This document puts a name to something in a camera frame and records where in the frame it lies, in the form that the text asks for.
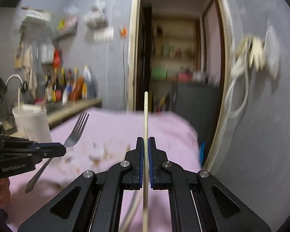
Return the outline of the person left hand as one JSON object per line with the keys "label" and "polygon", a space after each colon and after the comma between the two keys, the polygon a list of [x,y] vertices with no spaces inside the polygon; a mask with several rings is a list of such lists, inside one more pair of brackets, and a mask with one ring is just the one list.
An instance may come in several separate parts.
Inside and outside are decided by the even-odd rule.
{"label": "person left hand", "polygon": [[0,179],[0,209],[5,210],[10,201],[10,180],[8,177]]}

